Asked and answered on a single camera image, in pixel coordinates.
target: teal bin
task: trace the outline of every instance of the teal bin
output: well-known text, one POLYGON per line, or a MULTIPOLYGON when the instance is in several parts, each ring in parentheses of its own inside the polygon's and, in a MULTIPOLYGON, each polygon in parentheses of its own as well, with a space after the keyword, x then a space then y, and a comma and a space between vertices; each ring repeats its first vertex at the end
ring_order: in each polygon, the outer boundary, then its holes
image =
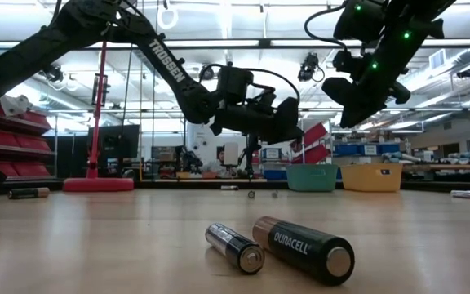
POLYGON ((331 192, 338 170, 335 164, 292 164, 286 167, 287 185, 299 192, 331 192))

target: red stand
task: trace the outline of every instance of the red stand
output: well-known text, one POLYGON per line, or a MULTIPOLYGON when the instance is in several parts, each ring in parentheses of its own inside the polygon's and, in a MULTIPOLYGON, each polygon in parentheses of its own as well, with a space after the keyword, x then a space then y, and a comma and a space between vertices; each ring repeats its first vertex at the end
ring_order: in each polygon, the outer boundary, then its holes
POLYGON ((99 119, 101 115, 101 101, 103 97, 104 65, 106 62, 106 41, 103 42, 101 50, 101 64, 99 86, 97 87, 97 103, 95 106, 94 136, 92 138, 91 156, 86 172, 86 178, 69 178, 64 181, 64 192, 119 192, 132 191, 134 181, 125 178, 103 178, 97 177, 97 145, 99 135, 99 119))

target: duracell battery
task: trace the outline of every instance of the duracell battery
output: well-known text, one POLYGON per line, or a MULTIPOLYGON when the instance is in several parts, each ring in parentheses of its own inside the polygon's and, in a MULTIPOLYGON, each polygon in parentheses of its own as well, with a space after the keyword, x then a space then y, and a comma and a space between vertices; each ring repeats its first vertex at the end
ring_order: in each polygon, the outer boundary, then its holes
POLYGON ((12 189, 8 192, 8 198, 12 200, 46 198, 48 194, 50 194, 48 188, 12 189))
POLYGON ((327 286, 344 283, 355 266, 353 249, 343 238, 271 216, 257 220, 253 239, 274 256, 327 286))
POLYGON ((206 241, 245 274, 256 274, 264 265, 264 249, 225 225, 206 229, 206 241))

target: red base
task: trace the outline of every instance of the red base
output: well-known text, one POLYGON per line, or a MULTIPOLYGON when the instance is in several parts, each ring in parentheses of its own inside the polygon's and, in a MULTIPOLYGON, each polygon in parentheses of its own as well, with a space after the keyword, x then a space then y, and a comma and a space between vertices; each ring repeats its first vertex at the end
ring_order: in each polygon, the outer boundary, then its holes
POLYGON ((64 192, 120 192, 132 191, 134 181, 124 178, 71 178, 64 180, 64 192))

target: yellow bin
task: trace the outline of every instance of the yellow bin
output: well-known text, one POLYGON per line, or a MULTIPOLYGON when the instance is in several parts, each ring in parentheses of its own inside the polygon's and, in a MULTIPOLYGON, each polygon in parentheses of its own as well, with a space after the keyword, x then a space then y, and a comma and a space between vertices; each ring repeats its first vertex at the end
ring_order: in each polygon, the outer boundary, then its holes
POLYGON ((397 192, 402 165, 398 163, 354 164, 340 167, 344 189, 361 192, 397 192))

